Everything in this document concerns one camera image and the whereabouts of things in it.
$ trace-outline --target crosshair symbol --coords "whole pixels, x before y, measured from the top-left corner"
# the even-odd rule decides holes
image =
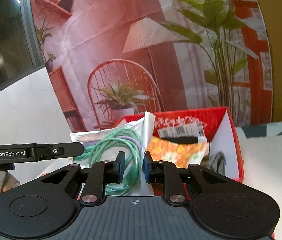
[[[132,201],[130,201],[130,202],[132,202],[134,205],[136,205],[136,204],[139,204],[139,203],[142,202],[142,201],[140,201],[140,200],[138,200],[138,199],[134,199],[134,200],[132,200]]]

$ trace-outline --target poster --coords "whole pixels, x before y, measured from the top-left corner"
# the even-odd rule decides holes
[[[272,66],[257,0],[31,0],[40,50],[73,132],[122,116],[227,106],[271,121]]]

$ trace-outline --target white wall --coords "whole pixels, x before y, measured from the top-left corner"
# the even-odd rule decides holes
[[[45,68],[0,92],[0,145],[70,142],[70,133]],[[50,163],[16,164],[11,173],[25,183]]]

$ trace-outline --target orange patterned bag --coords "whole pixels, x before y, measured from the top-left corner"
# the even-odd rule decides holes
[[[190,163],[200,164],[203,157],[209,154],[209,143],[177,144],[152,137],[147,150],[154,161],[169,161],[178,168],[187,168]]]

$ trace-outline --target finger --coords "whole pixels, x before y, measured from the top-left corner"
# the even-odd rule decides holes
[[[19,185],[20,185],[20,182],[16,178],[14,178],[11,174],[8,173],[3,182],[2,192],[6,192]]]

